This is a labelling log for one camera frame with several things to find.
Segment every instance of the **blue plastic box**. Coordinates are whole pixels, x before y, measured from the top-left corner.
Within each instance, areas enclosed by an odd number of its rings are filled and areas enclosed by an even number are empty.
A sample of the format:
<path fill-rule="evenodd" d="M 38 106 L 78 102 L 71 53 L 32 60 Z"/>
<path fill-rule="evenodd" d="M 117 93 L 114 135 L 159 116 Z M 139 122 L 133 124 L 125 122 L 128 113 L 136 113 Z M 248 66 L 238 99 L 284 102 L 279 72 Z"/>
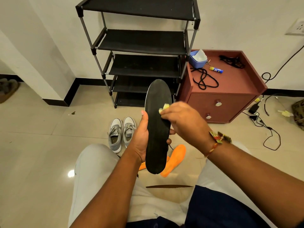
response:
<path fill-rule="evenodd" d="M 206 64 L 207 60 L 206 61 L 202 61 L 202 62 L 197 62 L 192 56 L 196 55 L 198 53 L 198 50 L 196 51 L 192 51 L 190 53 L 190 58 L 189 58 L 189 63 L 196 69 L 198 68 L 203 68 L 204 65 Z"/>

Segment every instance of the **light gray pants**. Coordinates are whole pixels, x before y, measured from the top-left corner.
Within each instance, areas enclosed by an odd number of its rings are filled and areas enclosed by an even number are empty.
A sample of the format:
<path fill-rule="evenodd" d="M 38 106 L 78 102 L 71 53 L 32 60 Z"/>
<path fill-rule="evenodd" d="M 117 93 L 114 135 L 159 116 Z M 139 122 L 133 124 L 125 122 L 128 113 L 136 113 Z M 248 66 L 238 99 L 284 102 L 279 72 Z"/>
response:
<path fill-rule="evenodd" d="M 250 153 L 244 145 L 238 142 L 234 142 L 234 145 Z M 102 144 L 89 145 L 81 152 L 75 166 L 73 203 L 68 227 L 103 186 L 118 160 L 119 157 Z M 276 227 L 243 191 L 211 161 L 207 160 L 196 185 L 230 195 L 254 210 L 271 227 Z M 186 219 L 190 199 L 191 196 L 185 202 L 178 204 L 156 198 L 137 178 L 131 197 L 128 222 L 156 218 L 158 215 L 182 225 Z"/>

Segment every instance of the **black insole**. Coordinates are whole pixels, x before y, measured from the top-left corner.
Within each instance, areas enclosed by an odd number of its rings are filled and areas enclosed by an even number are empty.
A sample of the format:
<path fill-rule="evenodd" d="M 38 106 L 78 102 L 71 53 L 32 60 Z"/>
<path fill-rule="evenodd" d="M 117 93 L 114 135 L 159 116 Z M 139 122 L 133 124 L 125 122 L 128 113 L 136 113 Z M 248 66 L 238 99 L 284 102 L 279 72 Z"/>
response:
<path fill-rule="evenodd" d="M 149 87 L 145 102 L 148 113 L 149 140 L 146 150 L 146 167 L 152 174 L 159 174 L 166 166 L 170 122 L 161 118 L 159 108 L 172 104 L 171 92 L 165 81 L 157 79 Z"/>

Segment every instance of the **sneaker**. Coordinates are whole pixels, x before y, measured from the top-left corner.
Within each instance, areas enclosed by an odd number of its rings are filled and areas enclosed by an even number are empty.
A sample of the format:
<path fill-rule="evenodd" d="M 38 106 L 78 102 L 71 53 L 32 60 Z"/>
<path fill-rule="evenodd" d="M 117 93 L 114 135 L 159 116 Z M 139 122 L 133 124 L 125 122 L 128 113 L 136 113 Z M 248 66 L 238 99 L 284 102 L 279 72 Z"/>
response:
<path fill-rule="evenodd" d="M 124 138 L 124 143 L 125 143 L 125 146 L 127 148 L 127 146 L 129 145 L 131 139 L 132 139 L 132 136 L 133 136 L 133 133 L 134 131 L 136 130 L 136 124 L 135 124 L 135 121 L 133 118 L 131 117 L 126 117 L 125 120 L 124 120 L 124 134 L 123 134 L 123 138 Z"/>
<path fill-rule="evenodd" d="M 108 134 L 108 141 L 110 149 L 114 153 L 121 151 L 121 129 L 123 123 L 120 119 L 116 118 L 112 121 L 110 126 L 110 133 Z"/>

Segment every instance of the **glue stick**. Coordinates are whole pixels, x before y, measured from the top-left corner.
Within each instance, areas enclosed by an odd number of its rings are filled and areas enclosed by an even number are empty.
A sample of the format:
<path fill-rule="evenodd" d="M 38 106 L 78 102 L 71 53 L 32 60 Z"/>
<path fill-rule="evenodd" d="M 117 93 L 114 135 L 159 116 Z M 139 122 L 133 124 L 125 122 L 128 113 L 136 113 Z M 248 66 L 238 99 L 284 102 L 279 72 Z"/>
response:
<path fill-rule="evenodd" d="M 219 72 L 219 73 L 222 73 L 222 72 L 223 72 L 223 70 L 217 69 L 217 68 L 214 68 L 214 67 L 210 67 L 210 70 L 213 70 L 213 71 Z"/>

